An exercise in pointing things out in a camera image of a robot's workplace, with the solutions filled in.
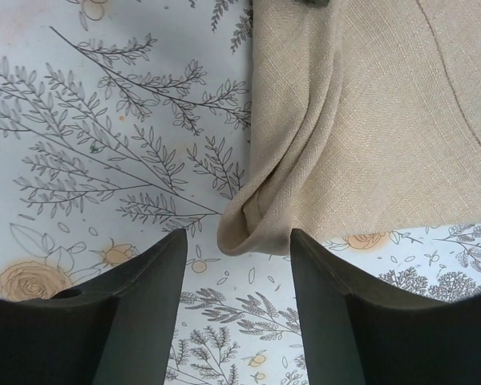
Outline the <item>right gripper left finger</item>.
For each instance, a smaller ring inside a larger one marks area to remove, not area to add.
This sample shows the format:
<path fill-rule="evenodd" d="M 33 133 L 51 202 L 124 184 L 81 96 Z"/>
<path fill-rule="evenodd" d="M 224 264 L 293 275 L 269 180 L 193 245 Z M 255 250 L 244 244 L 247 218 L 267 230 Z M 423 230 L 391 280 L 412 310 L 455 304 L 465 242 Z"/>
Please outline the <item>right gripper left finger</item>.
<path fill-rule="evenodd" d="M 163 383 L 187 252 L 177 229 L 52 298 L 0 299 L 0 384 Z"/>

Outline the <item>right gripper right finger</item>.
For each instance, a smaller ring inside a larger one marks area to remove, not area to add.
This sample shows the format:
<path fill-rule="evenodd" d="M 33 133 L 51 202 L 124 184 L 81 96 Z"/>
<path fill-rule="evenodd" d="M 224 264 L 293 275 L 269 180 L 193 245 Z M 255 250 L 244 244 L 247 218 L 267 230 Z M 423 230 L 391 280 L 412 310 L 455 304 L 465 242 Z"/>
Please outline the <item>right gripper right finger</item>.
<path fill-rule="evenodd" d="M 481 293 L 392 286 L 294 229 L 290 260 L 312 384 L 481 384 Z"/>

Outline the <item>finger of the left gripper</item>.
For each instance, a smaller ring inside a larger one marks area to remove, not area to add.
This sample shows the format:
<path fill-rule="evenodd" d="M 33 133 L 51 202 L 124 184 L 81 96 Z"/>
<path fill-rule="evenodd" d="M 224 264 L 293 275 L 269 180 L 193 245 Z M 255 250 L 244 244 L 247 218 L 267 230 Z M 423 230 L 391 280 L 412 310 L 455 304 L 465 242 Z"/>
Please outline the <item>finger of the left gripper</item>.
<path fill-rule="evenodd" d="M 313 7 L 326 7 L 329 5 L 329 0 L 300 0 L 300 2 Z"/>

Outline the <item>beige cloth napkin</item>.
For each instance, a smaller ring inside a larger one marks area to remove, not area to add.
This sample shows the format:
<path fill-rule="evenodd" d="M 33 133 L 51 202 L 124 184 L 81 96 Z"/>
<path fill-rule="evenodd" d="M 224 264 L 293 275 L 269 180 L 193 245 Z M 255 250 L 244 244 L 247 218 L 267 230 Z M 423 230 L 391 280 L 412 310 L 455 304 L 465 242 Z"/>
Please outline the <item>beige cloth napkin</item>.
<path fill-rule="evenodd" d="M 251 126 L 222 253 L 481 223 L 481 1 L 254 2 Z"/>

